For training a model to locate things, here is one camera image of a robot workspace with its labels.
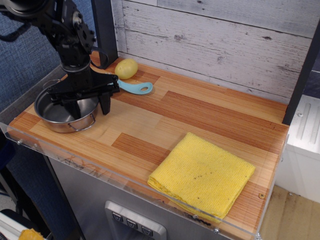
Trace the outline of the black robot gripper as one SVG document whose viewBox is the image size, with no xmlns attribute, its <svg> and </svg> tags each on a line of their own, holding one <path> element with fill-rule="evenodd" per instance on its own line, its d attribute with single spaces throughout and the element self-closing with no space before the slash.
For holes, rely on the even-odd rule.
<svg viewBox="0 0 320 240">
<path fill-rule="evenodd" d="M 102 113 L 107 115 L 111 109 L 111 96 L 120 91 L 119 78 L 114 74 L 101 73 L 90 66 L 68 72 L 67 77 L 48 87 L 46 92 L 54 104 L 62 104 L 74 119 L 81 117 L 79 100 L 98 97 Z"/>
</svg>

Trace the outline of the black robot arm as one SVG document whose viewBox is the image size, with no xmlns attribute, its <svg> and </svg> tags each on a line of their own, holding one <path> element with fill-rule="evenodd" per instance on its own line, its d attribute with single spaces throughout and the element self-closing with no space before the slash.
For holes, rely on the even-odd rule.
<svg viewBox="0 0 320 240">
<path fill-rule="evenodd" d="M 73 1 L 2 0 L 0 12 L 23 24 L 13 33 L 1 36 L 2 41 L 13 42 L 30 26 L 35 26 L 57 51 L 67 77 L 46 89 L 54 105 L 63 106 L 72 117 L 79 119 L 81 112 L 77 102 L 97 97 L 102 113 L 110 112 L 111 96 L 120 90 L 119 78 L 94 71 L 91 54 L 98 52 L 105 56 L 97 68 L 106 69 L 117 58 L 116 45 L 113 43 L 110 50 L 95 46 L 95 33 L 84 22 Z"/>
</svg>

